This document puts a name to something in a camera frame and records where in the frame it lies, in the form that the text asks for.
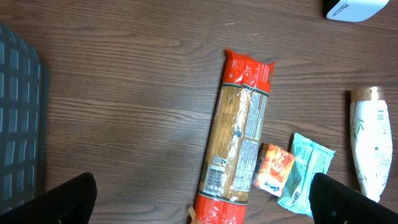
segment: teal packet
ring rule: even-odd
[[[290,153],[296,160],[278,204],[291,212],[312,217],[308,198],[313,176],[317,172],[328,172],[335,152],[295,133]]]

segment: wooden table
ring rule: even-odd
[[[398,6],[358,24],[314,0],[2,0],[0,20],[49,66],[45,189],[84,171],[91,223],[186,223],[224,49],[277,62],[262,140],[299,132],[336,150],[328,175],[358,190],[349,91],[386,89],[398,145]],[[398,212],[398,151],[381,204]],[[252,189],[246,223],[311,223]]]

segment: dry spaghetti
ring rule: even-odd
[[[202,223],[243,223],[273,71],[227,50],[195,205]]]

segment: barcode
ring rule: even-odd
[[[300,197],[300,192],[295,192],[293,194],[293,200],[292,200],[291,204],[293,205],[297,201],[297,199],[299,199],[299,197]]]
[[[377,111],[377,120],[379,120],[379,121],[384,120],[384,110]]]
[[[225,165],[226,164],[226,159],[217,157],[217,156],[213,156],[213,163],[214,164],[219,164],[219,165]]]
[[[208,194],[220,196],[223,188],[223,176],[223,170],[219,170],[215,166],[209,166],[203,191]]]

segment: spaghetti package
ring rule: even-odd
[[[279,146],[264,144],[254,171],[254,186],[280,197],[294,160],[293,155]]]
[[[273,71],[227,50],[194,222],[243,223]]]

